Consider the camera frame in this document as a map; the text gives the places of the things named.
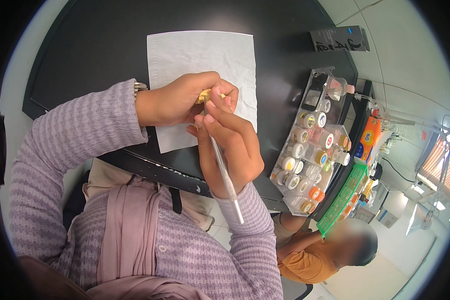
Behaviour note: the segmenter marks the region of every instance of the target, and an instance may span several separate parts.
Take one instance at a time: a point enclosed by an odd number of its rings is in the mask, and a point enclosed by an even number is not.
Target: lamp
[[[416,231],[418,229],[427,230],[431,225],[432,214],[424,214],[419,205],[415,204],[415,208],[413,209],[413,214],[410,218],[410,223],[408,224],[405,235],[408,235],[410,232]]]

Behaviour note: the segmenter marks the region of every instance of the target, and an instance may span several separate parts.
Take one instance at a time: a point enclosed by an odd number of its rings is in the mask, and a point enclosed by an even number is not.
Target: purple knit sweater
[[[131,79],[59,105],[35,120],[12,166],[10,219],[17,255],[30,255],[84,290],[97,285],[108,191],[86,203],[71,227],[62,224],[63,175],[86,159],[145,143]],[[230,202],[217,199],[230,231],[227,251],[159,193],[156,276],[181,280],[212,299],[282,299],[274,225],[252,183],[238,195],[245,224]]]

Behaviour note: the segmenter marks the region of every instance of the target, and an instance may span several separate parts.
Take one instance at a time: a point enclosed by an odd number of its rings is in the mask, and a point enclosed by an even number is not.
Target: orange shirt
[[[298,231],[294,237],[306,234]],[[300,252],[290,253],[283,261],[278,260],[280,274],[290,280],[302,283],[319,283],[337,273],[334,261],[325,252],[323,239]]]

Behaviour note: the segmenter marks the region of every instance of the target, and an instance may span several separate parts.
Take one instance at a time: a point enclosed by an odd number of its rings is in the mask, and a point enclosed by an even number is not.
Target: pink scarf
[[[210,300],[202,291],[155,275],[156,184],[135,179],[110,190],[93,299]]]

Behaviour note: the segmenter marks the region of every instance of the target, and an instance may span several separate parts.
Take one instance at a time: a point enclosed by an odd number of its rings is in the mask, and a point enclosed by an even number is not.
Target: white paper tissue
[[[257,131],[253,36],[219,31],[180,31],[147,36],[150,89],[168,85],[187,73],[217,71],[239,89],[235,114]],[[189,124],[156,127],[160,153],[193,147]]]

